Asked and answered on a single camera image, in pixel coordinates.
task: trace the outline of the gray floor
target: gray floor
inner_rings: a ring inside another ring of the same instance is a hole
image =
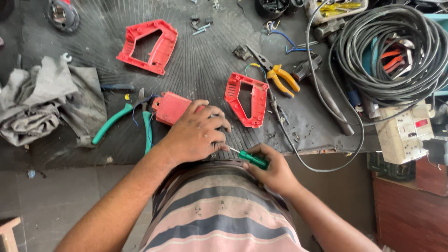
[[[375,210],[366,155],[342,170],[321,174],[306,170],[295,157],[287,160],[298,180],[341,217],[364,234],[375,232]],[[342,164],[341,154],[305,156],[314,167]],[[0,172],[0,219],[20,216],[14,229],[19,251],[51,251],[65,233],[106,194],[132,167],[107,166],[46,170],[28,179],[23,172]],[[293,211],[300,241],[306,249],[319,251],[309,228]],[[123,251],[136,251],[151,221],[151,202],[137,221]]]

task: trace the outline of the green handled pliers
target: green handled pliers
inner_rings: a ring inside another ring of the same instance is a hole
[[[136,107],[139,103],[145,101],[145,88],[140,89],[138,92],[138,100],[134,105],[131,105],[129,103],[125,104],[125,107],[120,110],[118,113],[113,115],[107,122],[101,127],[101,129],[96,133],[95,137],[92,140],[93,144],[99,143],[103,135],[106,133],[106,131],[116,122],[118,119],[122,118],[124,115],[129,114],[134,107]],[[146,134],[146,148],[145,148],[145,154],[151,149],[151,143],[152,143],[152,130],[151,130],[151,113],[146,111],[147,108],[147,102],[143,102],[143,120],[145,122],[145,134]]]

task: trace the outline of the person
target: person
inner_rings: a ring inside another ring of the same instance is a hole
[[[200,106],[205,107],[196,112]],[[221,127],[231,132],[221,109],[193,101],[55,251],[119,252],[151,197],[153,219],[139,251],[304,252],[283,198],[325,252],[380,251],[305,189],[284,157],[265,144],[247,152],[265,158],[267,170],[241,161],[194,163],[229,150]]]

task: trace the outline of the striped shirt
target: striped shirt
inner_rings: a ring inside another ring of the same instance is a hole
[[[240,162],[219,161],[170,173],[153,195],[153,219],[139,251],[306,250],[283,199],[259,186]]]

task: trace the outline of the wooden stool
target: wooden stool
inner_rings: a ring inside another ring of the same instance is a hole
[[[19,224],[20,217],[17,217],[0,226],[0,235],[2,237],[6,252],[18,252],[16,239],[14,238],[13,227]]]

